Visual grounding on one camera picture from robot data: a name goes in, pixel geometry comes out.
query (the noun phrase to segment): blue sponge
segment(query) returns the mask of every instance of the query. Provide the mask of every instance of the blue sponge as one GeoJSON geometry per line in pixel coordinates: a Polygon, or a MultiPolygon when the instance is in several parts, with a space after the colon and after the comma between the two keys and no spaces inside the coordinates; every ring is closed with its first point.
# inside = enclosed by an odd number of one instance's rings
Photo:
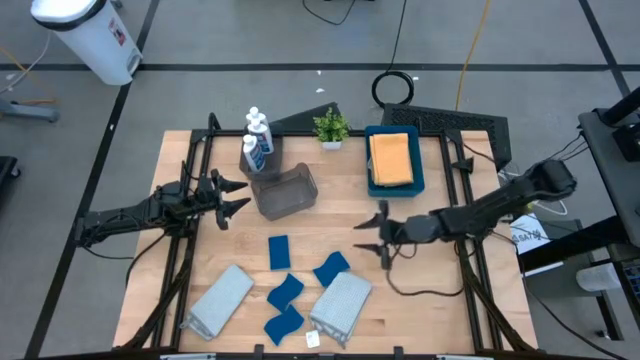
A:
{"type": "Polygon", "coordinates": [[[267,301],[281,312],[285,312],[287,306],[302,292],[304,285],[293,275],[287,274],[282,285],[271,290],[267,301]]]}
{"type": "Polygon", "coordinates": [[[285,335],[298,330],[302,323],[304,323],[302,315],[293,306],[289,306],[282,314],[267,321],[264,331],[267,332],[271,341],[278,346],[285,335]]]}
{"type": "Polygon", "coordinates": [[[271,270],[289,269],[289,238],[287,235],[273,236],[269,238],[269,261],[271,270]]]}
{"type": "Polygon", "coordinates": [[[336,251],[329,255],[329,258],[319,268],[313,269],[313,273],[320,281],[322,286],[327,287],[333,279],[342,271],[349,270],[349,263],[342,256],[340,251],[336,251]]]}

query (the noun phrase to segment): small potted plant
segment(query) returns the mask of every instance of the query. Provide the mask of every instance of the small potted plant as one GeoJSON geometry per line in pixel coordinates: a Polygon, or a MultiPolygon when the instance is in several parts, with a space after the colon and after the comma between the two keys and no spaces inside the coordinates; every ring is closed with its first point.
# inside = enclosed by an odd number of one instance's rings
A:
{"type": "Polygon", "coordinates": [[[318,140],[322,142],[325,150],[338,150],[342,146],[342,140],[349,136],[349,124],[344,116],[334,114],[329,108],[327,114],[322,117],[314,117],[316,123],[315,132],[318,140]]]}

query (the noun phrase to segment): blue tray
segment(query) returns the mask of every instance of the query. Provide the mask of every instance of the blue tray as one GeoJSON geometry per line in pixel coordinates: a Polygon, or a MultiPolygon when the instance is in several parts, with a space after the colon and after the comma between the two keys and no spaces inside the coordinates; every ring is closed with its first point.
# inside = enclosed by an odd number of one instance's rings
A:
{"type": "Polygon", "coordinates": [[[413,184],[386,187],[373,183],[371,169],[367,166],[367,182],[369,184],[369,196],[379,197],[414,197],[424,190],[424,174],[422,173],[422,157],[420,156],[420,138],[415,126],[367,126],[364,129],[364,139],[367,146],[367,158],[369,164],[371,149],[369,148],[369,136],[374,134],[409,134],[409,156],[411,157],[411,170],[413,171],[413,184]]]}

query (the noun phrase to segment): yellow cable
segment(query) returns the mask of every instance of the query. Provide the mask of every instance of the yellow cable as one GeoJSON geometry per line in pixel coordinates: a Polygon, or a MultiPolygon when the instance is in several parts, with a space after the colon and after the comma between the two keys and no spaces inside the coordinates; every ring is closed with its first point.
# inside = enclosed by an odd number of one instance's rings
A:
{"type": "Polygon", "coordinates": [[[478,29],[476,29],[476,34],[473,37],[473,43],[471,44],[469,55],[467,55],[467,60],[464,62],[462,72],[460,72],[460,81],[458,82],[458,95],[456,96],[456,111],[458,111],[458,105],[460,105],[460,96],[462,95],[464,74],[465,72],[467,72],[467,67],[469,66],[469,62],[471,61],[471,56],[473,56],[473,51],[476,49],[476,44],[478,43],[478,39],[480,38],[480,33],[482,32],[482,27],[484,26],[484,21],[487,19],[487,14],[489,13],[489,5],[491,5],[491,0],[486,0],[484,4],[484,10],[482,11],[482,18],[480,19],[480,24],[478,24],[478,29]]]}
{"type": "Polygon", "coordinates": [[[53,92],[50,91],[50,89],[48,89],[47,86],[45,86],[39,80],[37,80],[35,74],[32,74],[29,70],[25,69],[25,67],[22,66],[22,64],[20,64],[18,59],[16,59],[16,57],[13,56],[13,54],[11,54],[8,50],[3,48],[2,46],[0,46],[0,52],[3,53],[6,57],[8,57],[9,60],[11,60],[18,67],[18,69],[20,69],[20,70],[22,70],[22,72],[26,73],[26,76],[31,80],[31,82],[33,82],[34,85],[39,87],[40,90],[42,90],[45,94],[47,94],[47,96],[51,97],[51,99],[25,100],[25,101],[19,101],[19,103],[21,103],[21,104],[28,104],[28,103],[31,103],[31,104],[55,104],[57,102],[56,97],[51,95],[53,92]]]}

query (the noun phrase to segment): white pot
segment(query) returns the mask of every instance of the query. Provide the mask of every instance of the white pot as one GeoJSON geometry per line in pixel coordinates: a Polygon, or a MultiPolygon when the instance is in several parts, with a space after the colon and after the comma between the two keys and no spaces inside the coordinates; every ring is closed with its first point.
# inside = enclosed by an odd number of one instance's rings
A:
{"type": "Polygon", "coordinates": [[[322,143],[322,148],[325,150],[340,150],[341,146],[342,141],[330,141],[322,143]]]}

